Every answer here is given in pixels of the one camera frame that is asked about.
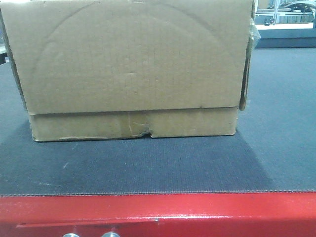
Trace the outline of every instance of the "torn cardboard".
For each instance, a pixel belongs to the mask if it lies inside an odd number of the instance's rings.
[[[235,133],[252,0],[37,0],[0,8],[35,140]]]

